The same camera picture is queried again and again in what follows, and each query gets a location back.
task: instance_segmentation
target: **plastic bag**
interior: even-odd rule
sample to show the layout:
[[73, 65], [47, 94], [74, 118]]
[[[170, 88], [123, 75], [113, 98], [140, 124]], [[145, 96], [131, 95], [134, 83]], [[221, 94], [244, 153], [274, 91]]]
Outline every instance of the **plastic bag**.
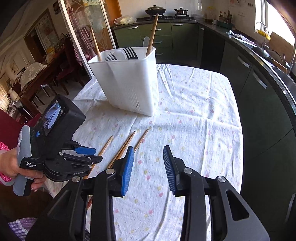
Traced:
[[136, 18], [130, 16], [123, 16], [114, 20], [116, 25], [124, 25], [129, 23], [135, 23], [137, 21]]

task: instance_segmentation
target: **metal screw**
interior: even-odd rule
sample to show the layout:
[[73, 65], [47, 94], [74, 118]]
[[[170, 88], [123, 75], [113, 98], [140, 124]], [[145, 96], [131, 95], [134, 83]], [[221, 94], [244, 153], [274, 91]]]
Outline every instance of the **metal screw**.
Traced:
[[109, 175], [112, 175], [112, 174], [115, 173], [115, 170], [112, 169], [112, 168], [109, 168], [109, 169], [106, 170], [106, 173], [109, 174]]
[[191, 174], [191, 173], [193, 172], [192, 169], [189, 168], [189, 167], [184, 168], [183, 171], [184, 171], [186, 174]]
[[226, 178], [223, 176], [219, 176], [217, 179], [219, 182], [222, 182], [222, 183], [226, 182]]
[[79, 181], [80, 181], [80, 177], [79, 176], [72, 177], [72, 182], [77, 183]]

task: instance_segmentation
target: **hand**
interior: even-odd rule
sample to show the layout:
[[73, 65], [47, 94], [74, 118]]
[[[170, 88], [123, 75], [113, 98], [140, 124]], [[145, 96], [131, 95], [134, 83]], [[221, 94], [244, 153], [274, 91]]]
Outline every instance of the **hand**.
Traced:
[[37, 191], [46, 180], [46, 176], [43, 172], [27, 170], [18, 166], [16, 148], [0, 154], [0, 172], [13, 179], [15, 179], [18, 174], [34, 178], [34, 182], [31, 184], [31, 189], [34, 191]]

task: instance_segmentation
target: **dining table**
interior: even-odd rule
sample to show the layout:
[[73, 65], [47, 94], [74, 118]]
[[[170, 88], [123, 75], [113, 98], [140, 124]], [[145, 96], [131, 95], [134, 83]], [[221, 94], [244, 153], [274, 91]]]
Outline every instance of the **dining table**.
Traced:
[[[185, 198], [173, 196], [169, 189], [163, 161], [166, 145], [174, 157], [202, 176], [215, 179], [222, 175], [238, 192], [241, 189], [242, 126], [228, 79], [203, 69], [164, 64], [157, 64], [157, 79], [159, 103], [153, 116], [111, 106], [95, 77], [73, 100], [86, 116], [73, 140], [96, 148], [98, 154], [110, 136], [114, 136], [102, 155], [103, 161], [95, 165], [89, 178], [106, 170], [131, 133], [136, 132], [130, 142], [134, 147], [149, 129], [134, 154], [126, 196], [113, 198], [118, 241], [180, 239]], [[45, 184], [55, 197], [66, 182], [47, 179]], [[211, 240], [207, 196], [205, 200], [207, 240]], [[86, 215], [88, 231], [90, 216], [91, 208]]]
[[32, 81], [27, 83], [19, 94], [21, 103], [25, 106], [27, 110], [30, 111], [33, 117], [40, 112], [32, 104], [31, 98], [36, 93], [36, 91], [41, 88], [40, 86], [46, 81], [46, 79], [53, 79], [54, 76], [58, 74], [59, 66], [66, 59], [67, 58], [65, 50], [60, 50], [58, 53], [55, 54], [54, 58], [49, 63], [45, 63], [46, 67], [42, 69]]

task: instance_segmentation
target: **camera screen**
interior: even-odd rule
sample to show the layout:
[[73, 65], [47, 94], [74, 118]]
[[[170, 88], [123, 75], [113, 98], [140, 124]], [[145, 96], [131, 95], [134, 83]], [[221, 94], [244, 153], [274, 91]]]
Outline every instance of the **camera screen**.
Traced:
[[48, 135], [54, 124], [57, 122], [62, 114], [62, 109], [58, 101], [56, 100], [50, 109], [43, 115], [42, 123], [45, 136]]

